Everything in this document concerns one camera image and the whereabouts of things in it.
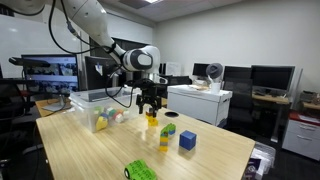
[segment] ceiling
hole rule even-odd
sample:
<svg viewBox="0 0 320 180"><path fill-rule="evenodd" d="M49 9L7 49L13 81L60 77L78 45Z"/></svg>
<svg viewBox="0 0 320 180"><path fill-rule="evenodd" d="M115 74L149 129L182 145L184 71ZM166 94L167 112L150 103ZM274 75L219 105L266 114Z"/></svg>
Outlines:
<svg viewBox="0 0 320 180"><path fill-rule="evenodd" d="M240 1L243 0L159 0L154 4L149 4L144 0L100 0L100 2L107 5L131 12L154 22L165 21Z"/></svg>

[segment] ceiling light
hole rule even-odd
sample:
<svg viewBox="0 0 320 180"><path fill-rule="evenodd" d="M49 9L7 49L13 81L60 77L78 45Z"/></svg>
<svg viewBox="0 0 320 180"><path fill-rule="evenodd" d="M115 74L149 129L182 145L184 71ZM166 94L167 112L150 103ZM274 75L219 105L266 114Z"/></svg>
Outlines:
<svg viewBox="0 0 320 180"><path fill-rule="evenodd" d="M155 3L155 2L157 2L157 1L159 1L159 0L145 0L145 1L147 1L147 2L149 2L149 3Z"/></svg>

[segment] computer monitor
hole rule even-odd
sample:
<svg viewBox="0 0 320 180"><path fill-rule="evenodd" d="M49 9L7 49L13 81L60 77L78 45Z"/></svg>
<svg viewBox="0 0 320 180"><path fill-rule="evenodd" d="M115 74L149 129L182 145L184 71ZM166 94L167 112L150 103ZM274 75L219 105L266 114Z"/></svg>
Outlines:
<svg viewBox="0 0 320 180"><path fill-rule="evenodd" d="M192 75L207 77L206 69L209 64L194 63Z"/></svg>
<svg viewBox="0 0 320 180"><path fill-rule="evenodd" d="M107 78L116 70L116 65L116 62L111 58L86 56L85 77L87 90L112 87L112 80L107 85ZM97 71L96 67L101 68L101 74Z"/></svg>
<svg viewBox="0 0 320 180"><path fill-rule="evenodd" d="M43 60L50 64L49 67L24 67L26 79L35 81L34 85L28 85L29 91L62 95L78 91L78 64L75 55L28 54L21 57L34 61Z"/></svg>
<svg viewBox="0 0 320 180"><path fill-rule="evenodd" d="M225 66L223 80L226 78L251 79L250 67Z"/></svg>
<svg viewBox="0 0 320 180"><path fill-rule="evenodd" d="M266 90L289 91L294 66L257 66L252 68L253 86Z"/></svg>

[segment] small box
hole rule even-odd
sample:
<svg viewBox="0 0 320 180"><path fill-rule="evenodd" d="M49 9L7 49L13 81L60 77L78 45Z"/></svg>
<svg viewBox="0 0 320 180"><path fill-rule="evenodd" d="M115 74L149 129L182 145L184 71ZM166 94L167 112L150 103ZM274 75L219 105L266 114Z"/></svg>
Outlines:
<svg viewBox="0 0 320 180"><path fill-rule="evenodd" d="M114 95L118 92L120 87L108 88L109 95ZM116 100L124 105L129 105L131 98L130 91L125 88L114 97ZM91 132L96 132L96 123L101 113L108 116L108 126L116 125L116 122L112 117L107 114L108 109L114 109L115 112L123 112L123 119L130 120L139 115L139 108L136 103L137 94L132 94L132 103L130 108L125 108L119 103L107 96L105 89L96 89L90 91L80 91L70 94L69 99L71 105L75 108L75 114L77 120L79 120L84 126L86 126Z"/></svg>
<svg viewBox="0 0 320 180"><path fill-rule="evenodd" d="M190 151L196 145L196 140L197 135L186 130L180 134L179 145Z"/></svg>

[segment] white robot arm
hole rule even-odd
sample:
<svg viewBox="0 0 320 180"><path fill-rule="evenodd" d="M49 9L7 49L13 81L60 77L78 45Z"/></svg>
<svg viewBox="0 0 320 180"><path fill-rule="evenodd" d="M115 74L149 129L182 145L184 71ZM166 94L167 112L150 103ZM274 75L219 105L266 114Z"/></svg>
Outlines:
<svg viewBox="0 0 320 180"><path fill-rule="evenodd" d="M82 28L100 46L110 47L105 49L122 65L125 71L144 71L149 79L160 83L159 66L160 52L154 46L124 51L108 33L107 12L96 0L63 0L67 16ZM35 15L40 13L46 0L0 0L0 4L7 6L16 13Z"/></svg>

